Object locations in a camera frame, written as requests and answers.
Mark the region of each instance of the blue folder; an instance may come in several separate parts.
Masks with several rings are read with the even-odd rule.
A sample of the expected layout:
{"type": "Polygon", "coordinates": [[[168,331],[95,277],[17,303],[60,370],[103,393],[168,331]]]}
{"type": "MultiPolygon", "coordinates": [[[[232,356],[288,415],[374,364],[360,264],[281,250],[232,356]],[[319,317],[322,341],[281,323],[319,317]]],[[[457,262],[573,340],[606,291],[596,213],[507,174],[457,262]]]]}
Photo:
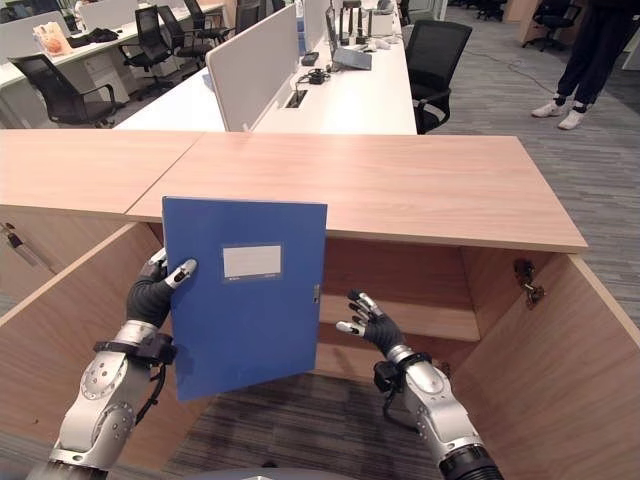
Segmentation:
{"type": "Polygon", "coordinates": [[[165,197],[178,399],[315,367],[327,206],[165,197]]]}

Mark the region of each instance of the white label on folder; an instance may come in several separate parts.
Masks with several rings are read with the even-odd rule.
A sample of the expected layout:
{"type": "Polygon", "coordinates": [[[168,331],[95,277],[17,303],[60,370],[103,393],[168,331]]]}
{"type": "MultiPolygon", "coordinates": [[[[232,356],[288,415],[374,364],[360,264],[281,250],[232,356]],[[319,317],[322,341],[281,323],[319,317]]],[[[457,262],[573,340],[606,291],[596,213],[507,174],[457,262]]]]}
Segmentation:
{"type": "Polygon", "coordinates": [[[222,249],[224,278],[271,276],[280,274],[280,245],[230,247],[222,249]]]}

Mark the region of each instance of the paper bag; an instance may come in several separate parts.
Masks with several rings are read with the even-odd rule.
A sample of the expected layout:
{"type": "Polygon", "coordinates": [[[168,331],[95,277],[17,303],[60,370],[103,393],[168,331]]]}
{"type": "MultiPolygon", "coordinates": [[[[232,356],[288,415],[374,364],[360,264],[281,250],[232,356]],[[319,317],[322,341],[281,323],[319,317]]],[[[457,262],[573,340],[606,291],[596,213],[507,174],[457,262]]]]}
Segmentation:
{"type": "Polygon", "coordinates": [[[66,55],[73,51],[62,33],[60,25],[56,22],[49,22],[46,25],[34,27],[33,36],[40,44],[40,50],[52,57],[66,55]]]}

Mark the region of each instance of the wooden cabinet top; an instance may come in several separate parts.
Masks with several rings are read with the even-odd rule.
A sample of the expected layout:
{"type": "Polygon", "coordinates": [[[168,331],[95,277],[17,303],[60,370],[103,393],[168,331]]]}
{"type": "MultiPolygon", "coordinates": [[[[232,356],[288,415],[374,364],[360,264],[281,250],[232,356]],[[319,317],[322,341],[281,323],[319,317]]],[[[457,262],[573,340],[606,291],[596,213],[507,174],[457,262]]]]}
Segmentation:
{"type": "Polygon", "coordinates": [[[0,204],[160,221],[165,195],[329,205],[331,235],[580,252],[515,137],[3,131],[0,204]]]}
{"type": "Polygon", "coordinates": [[[0,131],[0,205],[124,213],[202,134],[0,131]]]}

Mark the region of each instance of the robotic arm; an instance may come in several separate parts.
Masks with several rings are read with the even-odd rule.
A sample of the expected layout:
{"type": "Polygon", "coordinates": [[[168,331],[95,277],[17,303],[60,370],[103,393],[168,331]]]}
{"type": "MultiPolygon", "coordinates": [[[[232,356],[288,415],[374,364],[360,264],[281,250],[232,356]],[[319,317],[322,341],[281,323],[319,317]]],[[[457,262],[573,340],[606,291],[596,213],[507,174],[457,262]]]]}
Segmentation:
{"type": "Polygon", "coordinates": [[[187,260],[167,276],[166,259],[161,249],[143,266],[129,291],[127,321],[113,340],[96,343],[96,356],[84,371],[49,463],[32,471],[29,480],[105,478],[135,425],[157,403],[166,366],[176,353],[173,339],[158,330],[171,295],[197,266],[187,260]],[[158,373],[152,377],[154,367],[158,373]],[[156,384],[145,402],[150,381],[156,384]]]}
{"type": "Polygon", "coordinates": [[[453,396],[449,379],[430,357],[405,345],[396,323],[366,293],[353,290],[348,297],[356,315],[351,322],[338,322],[336,328],[370,341],[387,358],[374,368],[378,388],[391,392],[385,408],[396,392],[403,394],[444,479],[502,480],[467,411],[453,396]]]}

